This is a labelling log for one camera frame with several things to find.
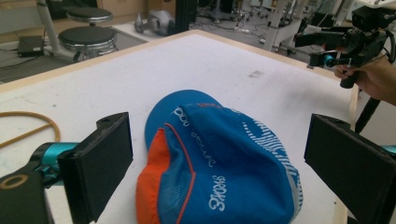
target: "black stool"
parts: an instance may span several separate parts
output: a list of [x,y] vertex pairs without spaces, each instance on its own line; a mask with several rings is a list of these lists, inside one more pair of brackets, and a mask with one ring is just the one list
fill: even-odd
[[75,50],[73,60],[84,61],[110,52],[117,51],[117,32],[95,24],[110,21],[111,12],[96,7],[72,7],[67,10],[67,17],[72,21],[86,22],[90,26],[67,29],[58,36],[60,45],[65,49]]

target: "blue cap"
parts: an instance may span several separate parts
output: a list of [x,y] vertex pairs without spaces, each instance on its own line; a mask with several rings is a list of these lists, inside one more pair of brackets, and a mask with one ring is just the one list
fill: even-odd
[[145,132],[139,223],[281,224],[299,213],[298,171],[261,122],[203,92],[178,91],[154,107]]

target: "table surface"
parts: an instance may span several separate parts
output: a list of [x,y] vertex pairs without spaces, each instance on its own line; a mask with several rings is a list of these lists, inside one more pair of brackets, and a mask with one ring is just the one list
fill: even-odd
[[[48,116],[59,125],[62,142],[80,142],[96,129],[97,120],[129,112],[134,161],[98,223],[136,223],[135,184],[147,162],[146,119],[165,95],[187,89],[210,94],[278,136],[303,186],[304,205],[293,223],[346,223],[346,208],[304,162],[304,149],[311,114],[350,122],[358,91],[340,88],[329,71],[263,49],[188,31],[0,85],[0,112]],[[0,118],[0,143],[40,122]],[[53,137],[46,130],[0,148],[0,176],[22,167]],[[47,193],[56,223],[71,223],[64,188],[54,186]]]

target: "human hand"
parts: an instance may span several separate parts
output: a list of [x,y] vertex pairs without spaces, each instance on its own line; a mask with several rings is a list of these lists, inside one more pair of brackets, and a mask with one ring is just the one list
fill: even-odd
[[334,74],[344,79],[357,73],[356,84],[363,91],[377,100],[396,105],[396,67],[388,62],[386,56],[378,57],[361,67],[336,65]]

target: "cap brim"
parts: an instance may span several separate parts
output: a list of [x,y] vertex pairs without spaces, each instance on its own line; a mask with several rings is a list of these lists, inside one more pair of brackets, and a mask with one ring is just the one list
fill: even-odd
[[189,104],[220,105],[218,101],[208,94],[194,90],[175,91],[163,97],[148,115],[145,127],[145,141],[148,149],[155,133],[165,124],[172,111],[180,105]]

